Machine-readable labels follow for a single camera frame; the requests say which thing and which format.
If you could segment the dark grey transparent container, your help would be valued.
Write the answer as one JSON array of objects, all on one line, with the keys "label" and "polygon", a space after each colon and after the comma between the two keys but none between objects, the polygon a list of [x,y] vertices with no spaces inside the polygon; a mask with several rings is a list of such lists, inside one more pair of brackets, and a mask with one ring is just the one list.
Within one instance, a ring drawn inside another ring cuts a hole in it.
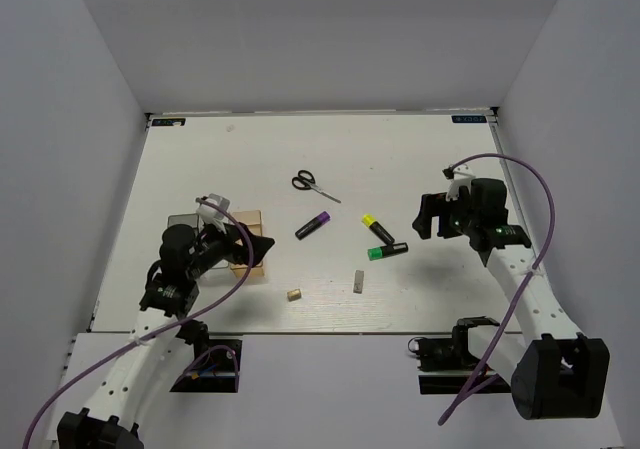
[{"label": "dark grey transparent container", "polygon": [[196,230],[199,228],[199,215],[196,213],[170,215],[167,219],[167,227],[176,225],[188,225]]}]

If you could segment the right blue table label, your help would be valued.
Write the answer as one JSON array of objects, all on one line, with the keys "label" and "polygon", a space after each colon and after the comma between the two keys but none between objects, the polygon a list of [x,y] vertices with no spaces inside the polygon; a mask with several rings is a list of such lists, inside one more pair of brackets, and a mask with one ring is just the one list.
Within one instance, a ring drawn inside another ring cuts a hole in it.
[{"label": "right blue table label", "polygon": [[457,114],[451,116],[454,124],[486,124],[487,119],[484,115]]}]

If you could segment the purple capped highlighter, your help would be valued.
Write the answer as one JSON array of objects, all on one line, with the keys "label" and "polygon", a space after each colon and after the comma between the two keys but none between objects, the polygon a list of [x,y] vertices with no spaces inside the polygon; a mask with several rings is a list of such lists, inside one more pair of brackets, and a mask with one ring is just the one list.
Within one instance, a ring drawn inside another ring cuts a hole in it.
[{"label": "purple capped highlighter", "polygon": [[295,232],[295,237],[298,240],[303,240],[304,238],[308,237],[310,234],[321,228],[327,222],[329,222],[330,219],[331,217],[326,211],[321,212],[316,217],[304,224],[300,229],[298,229]]}]

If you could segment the grey white eraser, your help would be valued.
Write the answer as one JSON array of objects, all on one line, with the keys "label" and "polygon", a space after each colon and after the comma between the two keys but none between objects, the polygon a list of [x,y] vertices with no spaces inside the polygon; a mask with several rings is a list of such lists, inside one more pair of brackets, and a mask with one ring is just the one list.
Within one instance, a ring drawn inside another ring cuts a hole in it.
[{"label": "grey white eraser", "polygon": [[356,294],[361,294],[363,292],[363,287],[364,287],[364,271],[356,270],[354,275],[353,292]]}]

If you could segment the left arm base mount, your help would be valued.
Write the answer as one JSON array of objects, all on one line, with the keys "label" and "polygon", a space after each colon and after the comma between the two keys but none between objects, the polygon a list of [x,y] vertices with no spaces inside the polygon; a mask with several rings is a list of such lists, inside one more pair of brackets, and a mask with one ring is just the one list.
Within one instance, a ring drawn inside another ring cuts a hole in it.
[{"label": "left arm base mount", "polygon": [[239,389],[243,340],[209,338],[194,352],[196,364],[183,370],[172,393],[235,394]]}]

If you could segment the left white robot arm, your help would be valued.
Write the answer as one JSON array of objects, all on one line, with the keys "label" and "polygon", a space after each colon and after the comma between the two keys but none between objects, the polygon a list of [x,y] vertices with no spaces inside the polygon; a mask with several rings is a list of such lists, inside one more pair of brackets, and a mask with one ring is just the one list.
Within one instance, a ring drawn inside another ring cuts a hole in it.
[{"label": "left white robot arm", "polygon": [[205,365],[211,343],[205,323],[189,316],[199,295],[198,279],[221,261],[253,268],[274,246],[272,238],[246,225],[187,224],[162,234],[159,258],[149,268],[129,341],[78,412],[57,426],[62,448],[140,448],[142,427],[154,404],[181,375]]}]

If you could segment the black handled scissors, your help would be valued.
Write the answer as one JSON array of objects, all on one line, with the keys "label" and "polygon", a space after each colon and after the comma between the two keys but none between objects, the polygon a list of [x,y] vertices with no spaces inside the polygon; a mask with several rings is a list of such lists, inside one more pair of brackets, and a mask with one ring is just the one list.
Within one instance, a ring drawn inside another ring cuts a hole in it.
[{"label": "black handled scissors", "polygon": [[316,182],[315,176],[308,170],[299,170],[297,174],[291,179],[292,186],[300,191],[314,191],[321,196],[335,202],[341,204],[342,201],[338,198],[332,196],[324,189],[322,189]]}]

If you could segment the left blue table label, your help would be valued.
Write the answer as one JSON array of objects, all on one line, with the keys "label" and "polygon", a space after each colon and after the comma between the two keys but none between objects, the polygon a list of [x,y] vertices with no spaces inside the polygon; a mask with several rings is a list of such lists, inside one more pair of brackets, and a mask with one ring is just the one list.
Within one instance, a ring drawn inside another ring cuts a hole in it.
[{"label": "left blue table label", "polygon": [[156,118],[151,121],[152,127],[180,127],[186,123],[185,118]]}]

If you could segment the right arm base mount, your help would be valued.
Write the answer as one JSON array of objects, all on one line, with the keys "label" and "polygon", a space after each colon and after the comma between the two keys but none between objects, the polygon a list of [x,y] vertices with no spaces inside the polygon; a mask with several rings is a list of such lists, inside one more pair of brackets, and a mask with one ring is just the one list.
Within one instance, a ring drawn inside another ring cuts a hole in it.
[{"label": "right arm base mount", "polygon": [[451,337],[414,337],[407,350],[418,362],[421,395],[456,395],[478,362],[462,354]]}]

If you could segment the green capped highlighter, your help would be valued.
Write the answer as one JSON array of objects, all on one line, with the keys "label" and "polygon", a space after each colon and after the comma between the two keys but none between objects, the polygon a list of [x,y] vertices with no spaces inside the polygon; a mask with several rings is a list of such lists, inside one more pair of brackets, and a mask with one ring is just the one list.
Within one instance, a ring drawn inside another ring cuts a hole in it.
[{"label": "green capped highlighter", "polygon": [[370,261],[376,261],[376,260],[407,253],[408,250],[409,248],[407,243],[405,242],[394,243],[394,244],[389,244],[389,245],[368,249],[367,256]]}]

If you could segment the blue table label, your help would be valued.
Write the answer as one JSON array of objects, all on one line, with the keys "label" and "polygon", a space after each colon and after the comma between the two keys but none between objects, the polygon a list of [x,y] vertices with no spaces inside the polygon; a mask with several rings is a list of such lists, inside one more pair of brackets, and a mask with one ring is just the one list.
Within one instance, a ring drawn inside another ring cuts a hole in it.
[{"label": "blue table label", "polygon": [[451,116],[454,124],[486,124],[487,119],[484,115],[457,114]]},{"label": "blue table label", "polygon": [[185,118],[156,118],[151,121],[152,127],[180,127],[186,123]]}]

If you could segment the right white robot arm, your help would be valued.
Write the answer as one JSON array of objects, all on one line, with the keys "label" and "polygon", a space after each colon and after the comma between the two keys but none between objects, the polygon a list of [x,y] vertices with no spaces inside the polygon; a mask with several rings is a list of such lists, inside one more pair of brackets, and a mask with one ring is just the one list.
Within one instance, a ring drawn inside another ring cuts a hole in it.
[{"label": "right white robot arm", "polygon": [[548,279],[533,269],[531,241],[508,223],[507,189],[497,179],[471,178],[449,191],[424,194],[412,223],[421,239],[438,227],[443,239],[465,236],[483,266],[515,305],[517,336],[487,316],[456,322],[448,337],[411,340],[422,390],[505,392],[526,420],[592,419],[600,414],[610,353],[560,307]]}]

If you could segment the yellow capped highlighter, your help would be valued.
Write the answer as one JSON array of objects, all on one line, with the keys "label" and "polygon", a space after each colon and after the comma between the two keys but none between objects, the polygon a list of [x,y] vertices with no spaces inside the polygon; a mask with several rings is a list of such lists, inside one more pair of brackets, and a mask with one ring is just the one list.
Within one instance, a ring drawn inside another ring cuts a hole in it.
[{"label": "yellow capped highlighter", "polygon": [[395,238],[377,221],[371,214],[362,217],[362,223],[376,236],[384,245],[392,245]]}]

